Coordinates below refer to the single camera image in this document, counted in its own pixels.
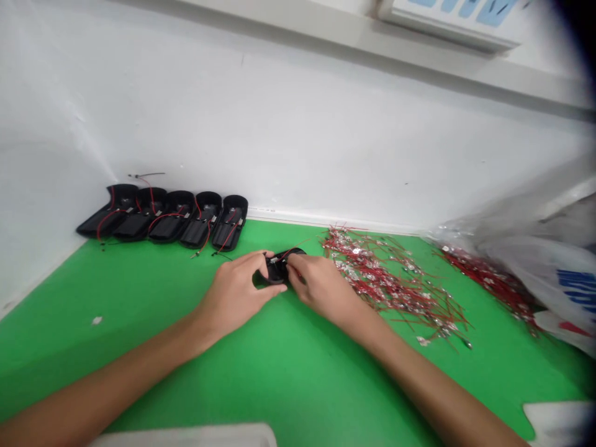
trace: forearm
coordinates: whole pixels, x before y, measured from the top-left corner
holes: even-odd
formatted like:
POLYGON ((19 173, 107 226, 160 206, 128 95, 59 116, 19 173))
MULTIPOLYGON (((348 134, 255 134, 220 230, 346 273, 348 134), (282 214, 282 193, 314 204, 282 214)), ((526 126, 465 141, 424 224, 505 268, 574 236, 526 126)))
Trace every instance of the forearm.
POLYGON ((411 348, 369 308, 345 332, 395 379, 449 446, 527 446, 499 417, 411 348))
POLYGON ((147 390, 197 354, 197 345, 188 343, 195 335, 193 331, 196 329, 184 318, 102 369, 27 408, 0 425, 0 445, 89 444, 147 390))

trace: black plastic case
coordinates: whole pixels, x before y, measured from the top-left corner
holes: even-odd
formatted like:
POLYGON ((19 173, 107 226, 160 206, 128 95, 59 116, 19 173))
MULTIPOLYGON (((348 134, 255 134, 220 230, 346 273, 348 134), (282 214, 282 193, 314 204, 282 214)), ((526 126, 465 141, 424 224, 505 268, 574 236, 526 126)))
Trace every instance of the black plastic case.
POLYGON ((180 244, 188 248, 201 248, 205 245, 222 213, 222 196, 212 191, 200 192, 195 196, 196 209, 180 238, 180 244))
POLYGON ((269 284, 282 284, 286 282, 288 277, 287 257, 292 253, 306 255, 306 252, 300 248, 292 248, 290 250, 276 253, 272 258, 267 258, 267 272, 269 273, 269 278, 265 278, 261 272, 259 272, 261 279, 269 284))
POLYGON ((169 243, 177 240, 190 222, 195 211, 194 194, 189 191, 173 191, 166 196, 166 208, 158 213, 150 226, 149 240, 155 243, 169 243))
POLYGON ((158 214, 165 211, 166 190, 162 188, 143 188, 137 192, 135 210, 128 219, 114 230, 112 235, 123 242, 133 242, 147 237, 149 226, 158 214))
POLYGON ((211 238, 211 245, 218 251, 232 251, 238 245, 238 239, 246 224, 248 200, 242 196, 227 196, 223 200, 223 207, 211 238))
POLYGON ((138 186, 122 183, 108 186, 107 190, 110 193, 110 201, 77 227, 76 232, 81 236, 97 237, 97 226, 101 222, 103 223, 101 224, 100 237, 109 236, 128 217, 128 213, 116 212, 109 217, 107 216, 119 209, 130 210, 131 212, 134 210, 138 186))

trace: hand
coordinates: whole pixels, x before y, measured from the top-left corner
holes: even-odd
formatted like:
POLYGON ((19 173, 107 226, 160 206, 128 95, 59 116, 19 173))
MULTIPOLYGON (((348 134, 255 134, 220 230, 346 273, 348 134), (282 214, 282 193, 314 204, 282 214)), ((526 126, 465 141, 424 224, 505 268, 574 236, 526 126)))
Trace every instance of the hand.
POLYGON ((268 277, 265 256, 272 251, 260 250, 221 265, 211 287, 189 317, 202 335, 199 355, 218 340, 240 328, 274 296, 287 290, 283 284, 257 289, 253 274, 258 270, 268 277))
POLYGON ((332 260, 292 253, 287 257, 287 265, 290 282, 300 300, 340 328, 370 310, 332 260))

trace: green work surface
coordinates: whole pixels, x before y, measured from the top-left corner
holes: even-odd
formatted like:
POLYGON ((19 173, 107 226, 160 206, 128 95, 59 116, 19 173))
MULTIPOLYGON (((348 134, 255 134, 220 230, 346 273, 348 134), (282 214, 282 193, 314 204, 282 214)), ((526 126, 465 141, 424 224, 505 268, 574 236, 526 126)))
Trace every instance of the green work surface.
MULTIPOLYGON (((250 220, 237 257, 300 247, 321 255, 322 228, 250 220)), ((417 263, 466 309, 467 349, 452 337, 415 349, 527 440, 525 402, 585 400, 591 362, 556 340, 530 336, 472 280, 419 238, 397 237, 417 263)), ((87 242, 0 322, 0 420, 108 363, 189 312, 224 262, 212 250, 190 259, 177 243, 87 242), (93 318, 101 316, 99 325, 93 318)), ((385 318, 400 318, 384 312, 385 318)), ((109 431, 266 422, 282 447, 438 445, 383 370, 341 331, 287 291, 244 327, 179 368, 130 407, 109 431)))

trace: pile of wires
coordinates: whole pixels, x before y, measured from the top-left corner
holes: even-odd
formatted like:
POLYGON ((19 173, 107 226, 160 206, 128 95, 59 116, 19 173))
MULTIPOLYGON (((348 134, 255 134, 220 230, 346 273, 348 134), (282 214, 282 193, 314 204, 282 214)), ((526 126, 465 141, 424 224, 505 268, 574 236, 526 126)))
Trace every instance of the pile of wires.
POLYGON ((422 346, 435 338, 458 337, 465 346, 472 343, 459 329, 471 326, 464 309, 453 296, 433 281, 397 241, 388 236, 375 238, 351 228, 331 227, 322 240, 325 256, 335 262, 356 293, 377 312, 394 311, 414 331, 415 324, 433 330, 431 336, 418 336, 422 346), (400 275, 390 273, 400 270, 400 275))
POLYGON ((462 248, 453 245, 443 245, 440 248, 443 259, 480 284, 516 319, 524 321, 532 336, 540 334, 541 329, 531 310, 534 297, 519 279, 479 256, 470 255, 462 248))

